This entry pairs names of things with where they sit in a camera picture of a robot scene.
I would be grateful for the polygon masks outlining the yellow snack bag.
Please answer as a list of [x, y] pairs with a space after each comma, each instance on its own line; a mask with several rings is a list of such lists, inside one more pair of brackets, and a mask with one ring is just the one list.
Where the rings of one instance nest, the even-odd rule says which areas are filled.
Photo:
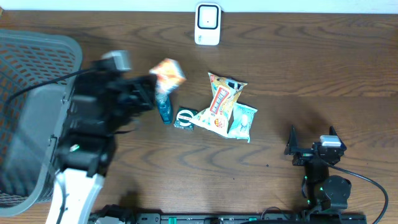
[[233, 105], [237, 102], [247, 83], [220, 77], [211, 72], [208, 72], [208, 76], [213, 99], [210, 106], [197, 113], [190, 122], [227, 138]]

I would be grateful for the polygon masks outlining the small dark green box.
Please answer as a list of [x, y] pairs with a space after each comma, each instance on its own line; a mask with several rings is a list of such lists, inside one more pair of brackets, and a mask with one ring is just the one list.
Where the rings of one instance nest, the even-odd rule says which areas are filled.
[[174, 121], [174, 127], [184, 129], [187, 131], [193, 131], [195, 125], [190, 120], [198, 113], [197, 110], [192, 110], [184, 107], [180, 107], [177, 111], [177, 115]]

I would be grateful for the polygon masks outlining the teal liquid bottle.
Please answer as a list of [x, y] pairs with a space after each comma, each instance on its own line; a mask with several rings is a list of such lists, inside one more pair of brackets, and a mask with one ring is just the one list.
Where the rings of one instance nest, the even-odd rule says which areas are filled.
[[169, 96], [165, 93], [157, 92], [155, 101], [163, 123], [171, 124], [173, 121], [173, 109]]

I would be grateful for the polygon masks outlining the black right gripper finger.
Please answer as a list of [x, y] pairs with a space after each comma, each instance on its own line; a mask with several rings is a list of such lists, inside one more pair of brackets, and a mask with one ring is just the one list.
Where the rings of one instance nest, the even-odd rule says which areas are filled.
[[329, 128], [329, 135], [331, 136], [331, 140], [328, 143], [328, 145], [330, 147], [339, 147], [339, 148], [342, 148], [342, 150], [347, 150], [346, 145], [340, 139], [340, 137], [337, 135], [333, 126], [330, 126], [330, 128]]
[[295, 127], [291, 126], [289, 140], [284, 150], [284, 155], [294, 155], [299, 151]]

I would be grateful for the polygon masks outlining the light teal wipes packet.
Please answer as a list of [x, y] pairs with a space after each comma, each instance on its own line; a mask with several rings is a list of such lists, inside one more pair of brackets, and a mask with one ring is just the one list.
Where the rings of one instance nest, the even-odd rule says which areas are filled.
[[250, 129], [257, 109], [235, 102], [233, 105], [233, 123], [228, 138], [246, 139], [250, 143]]

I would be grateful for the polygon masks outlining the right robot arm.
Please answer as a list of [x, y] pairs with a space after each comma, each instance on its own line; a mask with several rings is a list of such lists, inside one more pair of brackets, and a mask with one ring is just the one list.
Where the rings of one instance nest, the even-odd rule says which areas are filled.
[[329, 134], [320, 136], [310, 148], [299, 147], [295, 128], [291, 127], [284, 154], [293, 156], [294, 166], [303, 166], [302, 195], [307, 199], [305, 219], [311, 215], [339, 215], [348, 207], [351, 182], [338, 175], [330, 175], [329, 168], [344, 155], [346, 146], [331, 126]]

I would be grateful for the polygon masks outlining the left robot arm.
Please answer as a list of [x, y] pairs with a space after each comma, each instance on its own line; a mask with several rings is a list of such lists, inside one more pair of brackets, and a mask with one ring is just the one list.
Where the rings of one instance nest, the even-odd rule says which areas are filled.
[[156, 77], [116, 70], [77, 75], [55, 150], [47, 223], [87, 223], [117, 149], [121, 127], [154, 109]]

